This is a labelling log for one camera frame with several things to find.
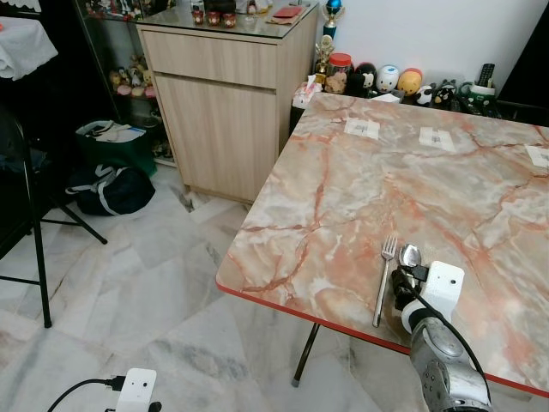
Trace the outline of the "silver metal spoon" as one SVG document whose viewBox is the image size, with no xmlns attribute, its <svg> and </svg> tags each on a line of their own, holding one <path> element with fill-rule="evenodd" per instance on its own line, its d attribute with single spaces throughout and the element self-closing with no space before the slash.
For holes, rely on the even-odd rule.
<svg viewBox="0 0 549 412">
<path fill-rule="evenodd" d="M 422 264 L 422 252 L 413 244 L 405 244 L 397 254 L 397 263 L 400 270 L 412 272 L 414 275 L 417 268 Z"/>
</svg>

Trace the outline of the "silver metal fork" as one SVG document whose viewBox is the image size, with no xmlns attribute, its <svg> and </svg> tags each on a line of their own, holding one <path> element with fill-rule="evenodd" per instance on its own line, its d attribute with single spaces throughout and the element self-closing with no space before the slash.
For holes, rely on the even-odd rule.
<svg viewBox="0 0 549 412">
<path fill-rule="evenodd" d="M 382 317 L 382 306 L 385 292 L 387 292 L 387 282 L 389 279 L 389 264 L 395 259 L 395 254 L 399 247 L 399 236 L 396 233 L 389 233 L 387 239 L 382 243 L 380 258 L 382 259 L 382 270 L 379 275 L 379 290 L 377 291 L 376 302 L 374 302 L 374 314 L 372 326 L 378 327 Z"/>
</svg>

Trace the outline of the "black metal table leg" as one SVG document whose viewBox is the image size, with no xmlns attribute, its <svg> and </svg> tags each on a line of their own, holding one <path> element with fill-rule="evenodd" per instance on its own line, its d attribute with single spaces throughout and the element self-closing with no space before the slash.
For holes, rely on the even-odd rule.
<svg viewBox="0 0 549 412">
<path fill-rule="evenodd" d="M 295 367 L 294 374 L 292 376 L 291 386 L 294 388 L 299 387 L 299 382 L 301 382 L 303 373 L 305 372 L 306 362 L 307 360 L 309 360 L 314 342 L 317 340 L 318 331 L 319 324 L 314 323 L 311 327 L 309 335 L 307 335 L 305 346 L 303 347 L 301 354 L 299 354 L 299 361 L 297 367 Z"/>
</svg>

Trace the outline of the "white paper label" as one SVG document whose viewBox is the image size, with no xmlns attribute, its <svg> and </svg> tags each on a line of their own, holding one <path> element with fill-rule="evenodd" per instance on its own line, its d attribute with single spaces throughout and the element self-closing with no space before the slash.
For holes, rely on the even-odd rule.
<svg viewBox="0 0 549 412">
<path fill-rule="evenodd" d="M 361 118 L 349 118 L 345 123 L 344 132 L 377 140 L 380 137 L 380 123 L 361 120 Z"/>
<path fill-rule="evenodd" d="M 534 167 L 549 167 L 549 149 L 541 146 L 526 145 L 527 155 Z"/>
<path fill-rule="evenodd" d="M 420 127 L 419 144 L 456 153 L 454 138 L 451 134 L 446 130 L 436 130 L 434 127 Z"/>
</svg>

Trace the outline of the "small black white toy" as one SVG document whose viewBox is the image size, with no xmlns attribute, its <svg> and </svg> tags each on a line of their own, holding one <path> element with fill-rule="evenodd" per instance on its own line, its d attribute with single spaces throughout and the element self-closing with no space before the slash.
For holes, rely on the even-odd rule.
<svg viewBox="0 0 549 412">
<path fill-rule="evenodd" d="M 428 85 L 419 88 L 419 92 L 415 95 L 415 105 L 429 107 L 434 105 L 434 98 L 438 87 L 436 83 L 428 83 Z"/>
</svg>

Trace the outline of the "black white plush toy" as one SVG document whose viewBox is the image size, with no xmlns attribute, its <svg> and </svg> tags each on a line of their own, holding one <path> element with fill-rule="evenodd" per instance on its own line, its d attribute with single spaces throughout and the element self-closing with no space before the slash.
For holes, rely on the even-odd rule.
<svg viewBox="0 0 549 412">
<path fill-rule="evenodd" d="M 451 112 L 459 112 L 462 109 L 456 79 L 443 80 L 439 83 L 434 94 L 434 107 Z"/>
</svg>

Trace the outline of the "green mug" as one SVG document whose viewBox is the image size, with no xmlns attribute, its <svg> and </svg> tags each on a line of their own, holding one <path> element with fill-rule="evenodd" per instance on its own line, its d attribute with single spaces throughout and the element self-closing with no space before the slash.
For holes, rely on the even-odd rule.
<svg viewBox="0 0 549 412">
<path fill-rule="evenodd" d="M 497 90 L 475 85 L 473 82 L 464 82 L 458 88 L 458 95 L 464 112 L 473 115 L 487 115 L 497 99 Z"/>
</svg>

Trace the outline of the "orange yellow round figure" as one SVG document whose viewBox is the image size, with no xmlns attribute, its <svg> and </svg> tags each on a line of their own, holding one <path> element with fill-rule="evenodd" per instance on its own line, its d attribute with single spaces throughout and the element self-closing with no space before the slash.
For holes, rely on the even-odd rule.
<svg viewBox="0 0 549 412">
<path fill-rule="evenodd" d="M 413 97 L 422 87 L 423 72 L 419 68 L 407 68 L 397 79 L 396 89 L 404 93 L 405 97 Z"/>
</svg>

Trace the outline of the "white round figure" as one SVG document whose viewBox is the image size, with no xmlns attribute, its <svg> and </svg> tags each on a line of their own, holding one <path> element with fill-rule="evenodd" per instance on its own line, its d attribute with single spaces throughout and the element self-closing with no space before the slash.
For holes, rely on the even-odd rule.
<svg viewBox="0 0 549 412">
<path fill-rule="evenodd" d="M 394 65 L 384 65 L 377 71 L 377 77 L 374 79 L 374 87 L 380 94 L 392 93 L 397 89 L 399 83 L 400 70 Z"/>
</svg>

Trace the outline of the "black mouse figure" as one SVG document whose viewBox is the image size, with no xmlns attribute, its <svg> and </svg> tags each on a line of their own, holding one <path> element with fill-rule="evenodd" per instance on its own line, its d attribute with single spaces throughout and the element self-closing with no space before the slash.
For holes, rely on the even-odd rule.
<svg viewBox="0 0 549 412">
<path fill-rule="evenodd" d="M 347 94 L 353 97 L 370 99 L 377 97 L 374 82 L 377 78 L 377 68 L 372 63 L 362 63 L 354 68 L 347 80 Z"/>
</svg>

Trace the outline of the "pink tissue pack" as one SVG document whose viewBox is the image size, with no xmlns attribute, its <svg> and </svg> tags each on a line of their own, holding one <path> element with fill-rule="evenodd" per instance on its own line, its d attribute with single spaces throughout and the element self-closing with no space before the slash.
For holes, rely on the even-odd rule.
<svg viewBox="0 0 549 412">
<path fill-rule="evenodd" d="M 314 95 L 321 93 L 324 90 L 324 80 L 325 78 L 323 75 L 310 75 L 307 77 L 306 82 L 303 82 L 302 85 L 295 90 L 292 106 L 299 107 L 299 109 L 306 109 Z"/>
</svg>

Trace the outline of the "black remote control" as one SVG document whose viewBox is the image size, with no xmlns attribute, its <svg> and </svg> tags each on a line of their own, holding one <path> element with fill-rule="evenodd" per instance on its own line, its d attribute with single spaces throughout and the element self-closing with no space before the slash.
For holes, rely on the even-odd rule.
<svg viewBox="0 0 549 412">
<path fill-rule="evenodd" d="M 484 64 L 481 67 L 479 77 L 477 78 L 477 82 L 475 82 L 475 86 L 479 86 L 482 88 L 494 88 L 493 86 L 493 75 L 495 70 L 494 64 Z"/>
</svg>

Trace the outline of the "black folding chair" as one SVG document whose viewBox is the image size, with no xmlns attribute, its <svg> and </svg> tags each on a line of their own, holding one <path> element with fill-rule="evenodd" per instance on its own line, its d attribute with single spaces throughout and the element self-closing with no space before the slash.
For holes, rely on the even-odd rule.
<svg viewBox="0 0 549 412">
<path fill-rule="evenodd" d="M 72 220 L 58 221 L 44 219 L 45 211 L 39 208 L 36 201 L 39 195 L 36 193 L 39 185 L 39 169 L 35 167 L 30 142 L 27 141 L 22 129 L 22 125 L 16 116 L 10 112 L 7 107 L 0 105 L 0 142 L 11 142 L 13 150 L 17 153 L 16 158 L 22 164 L 22 175 L 24 179 L 23 187 L 25 189 L 25 205 L 27 205 L 27 219 L 20 224 L 12 234 L 31 234 L 34 239 L 34 248 L 36 254 L 36 263 L 38 263 L 38 280 L 22 279 L 16 277 L 0 276 L 0 280 L 7 282 L 26 283 L 39 287 L 40 291 L 40 309 L 42 309 L 43 323 L 46 329 L 52 327 L 51 309 L 50 309 L 50 283 L 47 281 L 45 270 L 45 253 L 43 245 L 42 223 L 54 223 L 58 225 L 75 225 L 82 227 L 89 234 L 93 235 L 101 244 L 106 245 L 107 239 L 94 231 L 79 215 L 72 212 L 65 204 L 60 203 L 58 197 L 51 193 L 43 192 L 44 199 L 50 200 L 54 207 L 61 209 Z"/>
</svg>

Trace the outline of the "red lid plastic jar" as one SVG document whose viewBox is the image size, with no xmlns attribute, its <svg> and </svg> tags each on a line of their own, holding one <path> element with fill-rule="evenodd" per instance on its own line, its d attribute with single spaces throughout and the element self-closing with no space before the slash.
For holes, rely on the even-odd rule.
<svg viewBox="0 0 549 412">
<path fill-rule="evenodd" d="M 344 94 L 348 77 L 353 72 L 352 56 L 345 52 L 334 52 L 329 56 L 329 73 L 325 80 L 324 91 L 330 94 Z"/>
</svg>

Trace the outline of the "black duffel bag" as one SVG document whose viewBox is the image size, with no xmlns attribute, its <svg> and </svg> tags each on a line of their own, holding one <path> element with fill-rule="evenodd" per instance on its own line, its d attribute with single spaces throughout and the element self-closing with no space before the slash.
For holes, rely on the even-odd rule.
<svg viewBox="0 0 549 412">
<path fill-rule="evenodd" d="M 75 170 L 65 192 L 85 215 L 133 215 L 153 199 L 154 186 L 140 168 L 95 165 Z"/>
</svg>

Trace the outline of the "gold trophy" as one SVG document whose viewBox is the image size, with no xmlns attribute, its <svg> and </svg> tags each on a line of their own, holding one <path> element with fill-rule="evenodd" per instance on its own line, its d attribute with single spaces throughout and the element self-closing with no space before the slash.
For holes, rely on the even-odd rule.
<svg viewBox="0 0 549 412">
<path fill-rule="evenodd" d="M 315 82 L 318 85 L 325 85 L 327 78 L 333 74 L 332 64 L 329 62 L 330 56 L 335 51 L 334 39 L 332 36 L 325 34 L 319 39 L 319 42 L 315 45 L 315 51 L 317 51 L 317 60 L 314 63 L 313 75 L 315 76 Z"/>
</svg>

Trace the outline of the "black furniture panel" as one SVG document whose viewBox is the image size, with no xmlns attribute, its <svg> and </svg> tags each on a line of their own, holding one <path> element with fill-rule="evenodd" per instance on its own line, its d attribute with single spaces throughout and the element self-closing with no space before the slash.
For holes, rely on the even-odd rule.
<svg viewBox="0 0 549 412">
<path fill-rule="evenodd" d="M 540 20 L 498 97 L 498 110 L 503 120 L 547 127 L 549 33 L 546 3 L 542 4 L 541 12 Z"/>
</svg>

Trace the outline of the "light wooden cabinet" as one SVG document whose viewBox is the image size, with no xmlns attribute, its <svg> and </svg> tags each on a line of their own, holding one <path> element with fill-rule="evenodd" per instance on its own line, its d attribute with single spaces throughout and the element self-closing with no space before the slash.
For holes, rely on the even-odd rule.
<svg viewBox="0 0 549 412">
<path fill-rule="evenodd" d="M 319 8 L 290 24 L 237 17 L 199 25 L 188 3 L 137 22 L 182 181 L 204 195 L 254 203 L 292 132 L 295 90 L 312 70 Z"/>
</svg>

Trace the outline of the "green shopping bag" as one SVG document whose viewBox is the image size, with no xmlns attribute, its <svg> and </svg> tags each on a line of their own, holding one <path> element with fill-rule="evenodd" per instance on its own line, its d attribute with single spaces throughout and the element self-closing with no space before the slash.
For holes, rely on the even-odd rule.
<svg viewBox="0 0 549 412">
<path fill-rule="evenodd" d="M 148 176 L 157 172 L 149 134 L 142 127 L 98 120 L 79 127 L 75 137 L 90 165 L 136 167 Z"/>
</svg>

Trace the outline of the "blue trophy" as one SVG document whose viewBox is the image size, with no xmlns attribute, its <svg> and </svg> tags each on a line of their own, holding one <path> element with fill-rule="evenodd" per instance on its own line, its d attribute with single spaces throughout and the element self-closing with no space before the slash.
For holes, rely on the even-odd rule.
<svg viewBox="0 0 549 412">
<path fill-rule="evenodd" d="M 323 34 L 334 38 L 337 31 L 337 21 L 344 15 L 344 0 L 326 0 L 324 7 Z"/>
</svg>

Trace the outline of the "red envelope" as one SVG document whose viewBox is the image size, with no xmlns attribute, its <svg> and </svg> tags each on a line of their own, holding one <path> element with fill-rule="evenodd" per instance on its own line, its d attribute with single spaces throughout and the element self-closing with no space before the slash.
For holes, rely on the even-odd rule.
<svg viewBox="0 0 549 412">
<path fill-rule="evenodd" d="M 283 5 L 278 10 L 271 12 L 266 22 L 278 25 L 291 25 L 298 17 L 305 14 L 303 5 Z"/>
</svg>

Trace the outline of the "glass display cabinet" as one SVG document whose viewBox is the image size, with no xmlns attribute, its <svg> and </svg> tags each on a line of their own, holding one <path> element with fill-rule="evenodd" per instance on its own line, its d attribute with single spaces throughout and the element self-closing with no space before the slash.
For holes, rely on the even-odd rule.
<svg viewBox="0 0 549 412">
<path fill-rule="evenodd" d="M 176 0 L 70 0 L 112 98 L 115 121 L 145 130 L 158 164 L 176 165 L 156 100 L 137 23 L 165 11 Z"/>
</svg>

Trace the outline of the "white lace cloth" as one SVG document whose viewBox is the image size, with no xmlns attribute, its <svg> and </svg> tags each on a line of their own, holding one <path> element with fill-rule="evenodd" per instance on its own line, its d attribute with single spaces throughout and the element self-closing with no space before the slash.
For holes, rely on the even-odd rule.
<svg viewBox="0 0 549 412">
<path fill-rule="evenodd" d="M 39 20 L 0 16 L 0 78 L 19 80 L 57 55 Z"/>
</svg>

